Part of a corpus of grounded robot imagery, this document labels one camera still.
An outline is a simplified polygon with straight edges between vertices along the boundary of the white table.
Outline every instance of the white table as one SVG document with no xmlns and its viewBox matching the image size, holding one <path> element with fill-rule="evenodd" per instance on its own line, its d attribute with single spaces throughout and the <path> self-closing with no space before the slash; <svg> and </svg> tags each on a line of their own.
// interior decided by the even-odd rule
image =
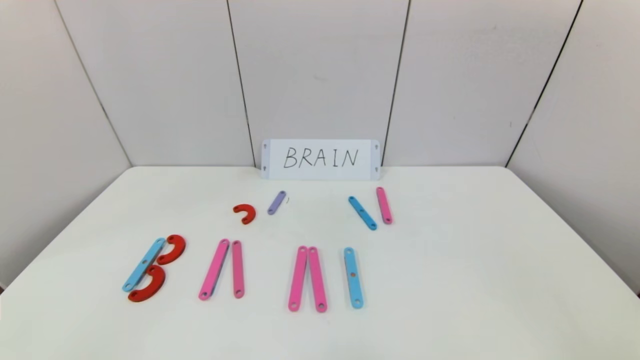
<svg viewBox="0 0 640 360">
<path fill-rule="evenodd" d="M 381 221 L 378 185 L 392 225 Z M 280 190 L 289 198 L 269 216 Z M 240 203 L 258 211 L 249 225 L 232 212 Z M 124 281 L 157 237 L 173 233 L 187 249 L 164 267 L 164 286 L 145 302 L 128 301 Z M 222 238 L 243 242 L 246 295 L 232 295 L 227 256 L 214 295 L 201 301 Z M 308 271 L 300 311 L 287 309 L 299 245 L 319 248 L 324 314 L 313 307 Z M 347 246 L 358 255 L 359 310 L 349 303 Z M 497 167 L 385 168 L 380 182 L 265 181 L 242 167 L 133 168 L 0 300 L 3 360 L 640 358 L 640 300 Z"/>
</svg>

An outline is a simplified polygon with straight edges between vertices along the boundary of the plastic letter piece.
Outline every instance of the plastic letter piece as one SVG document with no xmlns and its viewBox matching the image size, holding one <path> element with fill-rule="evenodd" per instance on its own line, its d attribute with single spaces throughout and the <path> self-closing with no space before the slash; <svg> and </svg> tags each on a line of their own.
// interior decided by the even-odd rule
<svg viewBox="0 0 640 360">
<path fill-rule="evenodd" d="M 244 296 L 244 270 L 242 266 L 242 243 L 238 240 L 231 245 L 231 254 L 234 267 L 234 296 L 240 299 Z"/>
<path fill-rule="evenodd" d="M 360 205 L 355 197 L 349 196 L 349 203 L 351 203 L 351 206 L 353 206 L 358 215 L 360 215 L 360 217 L 362 218 L 362 221 L 364 221 L 369 229 L 375 230 L 378 228 L 376 222 L 373 221 L 373 219 L 369 216 L 369 213 L 362 207 L 362 205 Z"/>
<path fill-rule="evenodd" d="M 133 270 L 133 273 L 127 279 L 127 282 L 124 283 L 122 289 L 127 293 L 138 285 L 140 279 L 142 279 L 143 275 L 145 275 L 145 271 L 147 268 L 154 263 L 156 260 L 156 256 L 162 251 L 162 247 L 164 246 L 164 238 L 158 238 L 154 241 L 154 244 L 151 245 L 151 248 L 145 254 L 145 257 L 138 263 L 138 266 Z"/>
<path fill-rule="evenodd" d="M 378 204 L 380 205 L 380 212 L 382 213 L 382 221 L 385 224 L 391 224 L 394 218 L 391 217 L 391 210 L 389 209 L 385 189 L 379 186 L 376 189 L 376 193 L 378 194 Z"/>
<path fill-rule="evenodd" d="M 246 211 L 246 216 L 242 218 L 242 223 L 244 225 L 249 224 L 255 218 L 255 208 L 249 204 L 234 206 L 234 213 L 239 213 L 240 211 Z"/>
<path fill-rule="evenodd" d="M 298 248 L 296 265 L 293 270 L 293 281 L 291 282 L 291 294 L 289 295 L 289 310 L 298 311 L 300 300 L 302 299 L 302 285 L 305 282 L 305 270 L 307 269 L 307 247 Z"/>
<path fill-rule="evenodd" d="M 229 240 L 220 240 L 218 249 L 213 255 L 213 260 L 211 260 L 211 266 L 209 266 L 207 276 L 205 276 L 204 282 L 202 283 L 202 289 L 200 289 L 200 294 L 198 295 L 198 298 L 200 298 L 200 300 L 207 300 L 211 297 L 211 294 L 213 294 L 213 291 L 216 288 L 216 283 L 218 282 L 218 278 L 220 277 L 220 268 L 222 268 L 222 263 L 225 261 L 228 250 Z"/>
<path fill-rule="evenodd" d="M 157 265 L 151 265 L 147 269 L 147 274 L 151 276 L 151 283 L 144 289 L 134 290 L 129 293 L 129 300 L 133 302 L 141 302 L 154 296 L 155 293 L 162 288 L 164 284 L 164 270 Z"/>
<path fill-rule="evenodd" d="M 356 252 L 350 247 L 344 249 L 344 265 L 347 269 L 351 306 L 360 309 L 364 305 L 362 290 L 360 289 L 360 274 L 358 274 L 358 266 L 356 265 Z"/>
<path fill-rule="evenodd" d="M 273 215 L 276 213 L 276 211 L 280 207 L 280 204 L 282 203 L 282 200 L 284 200 L 285 196 L 287 196 L 287 193 L 284 190 L 278 193 L 278 196 L 276 196 L 276 198 L 273 199 L 273 202 L 271 203 L 269 210 L 267 210 L 267 213 L 269 215 Z"/>
<path fill-rule="evenodd" d="M 322 270 L 320 269 L 320 258 L 318 249 L 309 248 L 309 270 L 311 270 L 311 285 L 314 288 L 314 299 L 316 300 L 316 310 L 318 313 L 326 311 L 326 296 L 324 295 L 324 283 L 322 281 Z"/>
<path fill-rule="evenodd" d="M 182 255 L 187 246 L 186 241 L 180 235 L 171 235 L 166 239 L 166 242 L 173 244 L 173 249 L 168 254 L 158 256 L 158 265 L 167 265 L 173 262 Z"/>
</svg>

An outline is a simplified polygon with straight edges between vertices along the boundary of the purple stick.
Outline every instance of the purple stick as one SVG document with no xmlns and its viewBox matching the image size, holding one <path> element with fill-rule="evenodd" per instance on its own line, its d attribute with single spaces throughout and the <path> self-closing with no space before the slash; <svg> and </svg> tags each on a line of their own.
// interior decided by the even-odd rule
<svg viewBox="0 0 640 360">
<path fill-rule="evenodd" d="M 285 196 L 287 196 L 287 193 L 284 190 L 278 193 L 278 196 L 276 196 L 275 200 L 271 203 L 271 206 L 267 211 L 269 215 L 273 215 L 276 213 L 276 210 L 278 209 L 278 207 L 280 207 L 280 203 L 282 203 Z"/>
</svg>

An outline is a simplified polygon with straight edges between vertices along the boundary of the toy letter set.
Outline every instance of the toy letter set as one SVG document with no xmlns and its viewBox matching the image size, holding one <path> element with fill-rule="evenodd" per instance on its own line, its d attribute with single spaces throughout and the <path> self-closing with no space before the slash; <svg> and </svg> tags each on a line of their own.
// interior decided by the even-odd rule
<svg viewBox="0 0 640 360">
<path fill-rule="evenodd" d="M 266 140 L 262 144 L 262 164 L 262 176 L 267 179 L 378 179 L 380 176 L 380 145 L 375 140 Z M 288 169 L 293 168 L 298 170 L 287 172 Z M 393 223 L 385 189 L 377 187 L 375 194 L 380 207 L 377 211 L 379 216 L 377 214 L 372 216 L 372 213 L 363 208 L 356 197 L 350 196 L 345 199 L 345 206 L 351 206 L 362 219 L 364 225 L 372 231 L 378 228 L 378 223 L 374 218 L 380 218 L 381 222 L 386 225 Z M 286 196 L 287 192 L 284 190 L 275 195 L 266 211 L 269 216 L 276 216 L 278 208 Z M 238 204 L 229 211 L 239 213 L 241 216 L 239 221 L 244 225 L 250 225 L 257 218 L 256 209 L 250 204 Z M 174 266 L 173 262 L 185 253 L 186 243 L 186 239 L 178 234 L 154 240 L 140 262 L 133 266 L 133 272 L 122 286 L 122 290 L 128 293 L 128 299 L 132 302 L 143 302 L 158 293 L 164 284 L 166 271 Z M 173 245 L 173 249 L 169 253 L 159 256 L 167 245 Z M 218 248 L 212 256 L 208 269 L 203 265 L 202 287 L 197 294 L 194 289 L 194 297 L 197 296 L 202 301 L 214 300 L 212 299 L 215 297 L 214 294 L 221 291 L 216 291 L 216 283 L 222 265 L 229 254 L 233 269 L 232 294 L 237 299 L 242 299 L 245 296 L 243 244 L 239 240 L 222 239 L 218 243 Z M 343 254 L 346 269 L 344 276 L 349 285 L 351 306 L 354 309 L 361 309 L 365 299 L 362 296 L 356 250 L 346 247 Z M 295 258 L 295 266 L 287 305 L 289 311 L 295 313 L 300 308 L 305 273 L 308 268 L 311 275 L 315 309 L 318 313 L 326 312 L 329 304 L 327 304 L 324 292 L 325 280 L 320 265 L 319 249 L 315 246 L 302 245 L 292 250 L 292 256 Z M 137 288 L 144 276 L 149 276 L 151 281 L 146 287 Z"/>
</svg>

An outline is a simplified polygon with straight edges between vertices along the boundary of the wall seam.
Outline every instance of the wall seam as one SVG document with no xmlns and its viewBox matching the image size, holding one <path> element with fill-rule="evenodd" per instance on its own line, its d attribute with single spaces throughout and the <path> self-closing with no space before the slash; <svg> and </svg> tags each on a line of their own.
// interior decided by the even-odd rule
<svg viewBox="0 0 640 360">
<path fill-rule="evenodd" d="M 60 20 L 62 20 L 62 25 L 65 27 L 65 31 L 67 32 L 67 36 L 69 37 L 69 41 L 71 41 L 71 46 L 73 46 L 74 51 L 76 52 L 76 56 L 78 58 L 78 61 L 80 61 L 80 66 L 82 66 L 82 70 L 84 71 L 84 75 L 86 76 L 86 79 L 89 81 L 89 85 L 91 86 L 91 89 L 93 90 L 93 94 L 95 95 L 96 100 L 98 100 L 98 104 L 100 104 L 100 108 L 102 108 L 102 112 L 104 114 L 104 117 L 105 117 L 105 119 L 107 119 L 107 123 L 109 124 L 109 127 L 111 128 L 111 131 L 113 132 L 113 135 L 116 137 L 116 140 L 118 140 L 118 144 L 120 145 L 120 148 L 122 149 L 122 152 L 124 153 L 124 156 L 127 158 L 127 161 L 129 162 L 129 166 L 132 167 L 133 164 L 131 163 L 131 159 L 129 158 L 129 154 L 127 154 L 127 151 L 124 149 L 124 146 L 122 145 L 122 141 L 120 141 L 120 137 L 118 136 L 118 133 L 116 132 L 116 129 L 113 127 L 113 124 L 111 123 L 111 119 L 109 119 L 109 115 L 107 114 L 107 111 L 104 109 L 104 105 L 102 104 L 102 101 L 100 100 L 100 97 L 98 96 L 98 93 L 95 91 L 95 86 L 93 85 L 93 81 L 91 81 L 91 77 L 89 76 L 89 73 L 86 71 L 86 67 L 84 66 L 82 58 L 80 57 L 80 53 L 78 52 L 78 49 L 76 47 L 76 43 L 74 42 L 74 39 L 71 37 L 71 32 L 69 32 L 69 28 L 67 27 L 67 23 L 65 22 L 65 18 L 62 16 L 62 12 L 60 11 L 60 7 L 58 6 L 58 0 L 54 0 L 53 3 L 56 5 L 56 9 L 58 10 L 58 15 L 60 16 Z"/>
<path fill-rule="evenodd" d="M 389 109 L 389 120 L 387 121 L 387 133 L 385 135 L 385 146 L 382 148 L 382 160 L 380 166 L 385 163 L 385 155 L 387 154 L 387 142 L 389 140 L 389 129 L 391 128 L 391 115 L 394 112 L 394 102 L 396 101 L 396 88 L 398 86 L 398 75 L 400 75 L 400 63 L 402 62 L 402 52 L 404 49 L 404 38 L 406 36 L 406 27 L 409 23 L 409 11 L 411 10 L 411 0 L 406 4 L 406 17 L 404 18 L 404 29 L 402 32 L 402 42 L 400 43 L 400 54 L 398 55 L 398 66 L 396 69 L 396 80 L 394 82 L 394 93 L 391 95 L 391 107 Z"/>
<path fill-rule="evenodd" d="M 549 81 L 551 80 L 551 76 L 554 74 L 554 70 L 556 69 L 556 65 L 558 64 L 558 61 L 560 60 L 560 56 L 562 56 L 562 51 L 564 51 L 564 46 L 566 45 L 567 40 L 569 39 L 569 35 L 571 35 L 571 30 L 573 29 L 573 25 L 575 24 L 575 20 L 578 19 L 578 13 L 580 12 L 580 8 L 582 7 L 582 2 L 584 0 L 580 0 L 580 4 L 578 4 L 578 8 L 575 11 L 575 15 L 573 16 L 573 20 L 571 21 L 571 25 L 569 26 L 569 31 L 567 31 L 566 36 L 564 37 L 564 42 L 562 43 L 562 46 L 560 47 L 560 51 L 558 52 L 558 56 L 556 57 L 556 61 L 554 62 L 554 66 L 551 67 L 551 71 L 549 72 L 549 76 L 547 76 L 547 81 L 545 82 L 545 86 L 542 87 L 542 91 L 540 92 L 540 95 L 538 96 L 538 100 L 536 100 L 536 104 L 533 106 L 533 110 L 531 110 L 531 114 L 529 114 L 529 118 L 527 119 L 527 122 L 524 124 L 524 127 L 522 128 L 522 132 L 520 132 L 520 136 L 518 137 L 518 141 L 516 141 L 515 146 L 513 147 L 513 150 L 511 151 L 511 155 L 509 155 L 509 159 L 507 160 L 507 163 L 504 165 L 504 167 L 508 167 L 509 163 L 511 162 L 511 159 L 513 158 L 513 155 L 516 153 L 516 149 L 518 148 L 518 145 L 520 145 L 520 141 L 522 140 L 522 136 L 524 135 L 525 131 L 527 130 L 527 126 L 529 125 L 529 122 L 531 121 L 531 118 L 533 118 L 533 114 L 536 112 L 536 108 L 538 107 L 538 104 L 540 103 L 540 100 L 542 99 L 542 95 L 545 93 L 545 90 L 547 89 L 547 85 L 549 84 Z"/>
<path fill-rule="evenodd" d="M 244 104 L 244 118 L 246 119 L 246 128 L 249 132 L 249 146 L 251 146 L 251 155 L 253 156 L 253 167 L 256 167 L 255 152 L 253 151 L 253 137 L 251 136 L 251 126 L 249 125 L 249 113 L 246 110 L 246 98 L 244 97 L 244 85 L 242 83 L 242 74 L 240 73 L 240 59 L 238 58 L 238 49 L 236 47 L 236 34 L 234 33 L 234 23 L 231 20 L 231 7 L 227 0 L 227 11 L 229 13 L 229 26 L 231 27 L 231 39 L 234 42 L 234 52 L 236 53 L 236 65 L 238 67 L 238 78 L 240 79 L 240 91 L 242 91 L 242 102 Z"/>
</svg>

